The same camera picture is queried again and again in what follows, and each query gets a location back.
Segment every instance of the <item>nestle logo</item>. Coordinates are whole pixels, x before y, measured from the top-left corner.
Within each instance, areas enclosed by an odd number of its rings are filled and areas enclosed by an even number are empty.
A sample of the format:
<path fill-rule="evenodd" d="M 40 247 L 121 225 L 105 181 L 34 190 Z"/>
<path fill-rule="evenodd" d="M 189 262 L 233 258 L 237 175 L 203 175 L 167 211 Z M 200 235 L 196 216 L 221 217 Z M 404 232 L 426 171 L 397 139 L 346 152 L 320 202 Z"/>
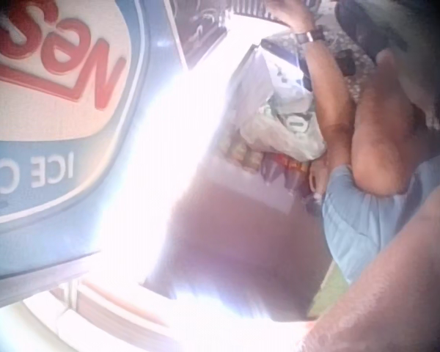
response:
<path fill-rule="evenodd" d="M 38 23 L 27 12 L 27 8 L 36 6 L 44 14 L 44 21 L 56 28 L 43 38 Z M 91 48 L 91 32 L 88 25 L 76 18 L 64 18 L 59 22 L 59 8 L 51 0 L 18 1 L 8 13 L 10 23 L 20 31 L 26 42 L 15 43 L 10 33 L 0 26 L 0 54 L 14 60 L 22 60 L 35 55 L 41 46 L 40 60 L 45 70 L 52 75 L 62 76 L 83 66 L 73 87 L 66 87 L 54 81 L 34 76 L 22 70 L 0 63 L 0 81 L 17 84 L 70 101 L 78 101 L 86 89 L 93 70 L 95 71 L 95 108 L 104 110 L 111 100 L 112 93 L 125 68 L 127 60 L 120 57 L 108 75 L 109 43 L 99 38 Z M 74 32 L 79 43 L 75 45 L 58 32 Z M 56 58 L 56 51 L 66 54 L 65 62 Z"/>

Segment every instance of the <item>nestle ice cream sign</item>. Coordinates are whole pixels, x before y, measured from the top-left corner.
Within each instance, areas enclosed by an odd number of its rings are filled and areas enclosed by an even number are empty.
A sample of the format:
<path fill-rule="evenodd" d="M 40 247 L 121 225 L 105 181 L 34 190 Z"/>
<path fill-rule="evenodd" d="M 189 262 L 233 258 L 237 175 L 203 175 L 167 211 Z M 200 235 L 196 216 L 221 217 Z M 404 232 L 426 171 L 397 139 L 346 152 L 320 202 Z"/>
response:
<path fill-rule="evenodd" d="M 16 1 L 0 14 L 0 224 L 93 184 L 141 79 L 140 4 Z"/>

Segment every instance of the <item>wristwatch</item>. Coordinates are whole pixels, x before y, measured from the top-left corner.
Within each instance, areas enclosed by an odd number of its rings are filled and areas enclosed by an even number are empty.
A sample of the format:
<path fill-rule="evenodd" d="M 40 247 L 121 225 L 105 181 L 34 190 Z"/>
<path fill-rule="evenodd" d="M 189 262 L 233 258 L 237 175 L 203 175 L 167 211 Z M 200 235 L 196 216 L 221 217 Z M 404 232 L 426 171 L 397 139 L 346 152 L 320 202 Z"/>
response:
<path fill-rule="evenodd" d="M 300 33 L 295 35 L 298 44 L 306 44 L 310 42 L 316 42 L 317 40 L 325 40 L 323 27 L 318 27 L 312 31 Z"/>

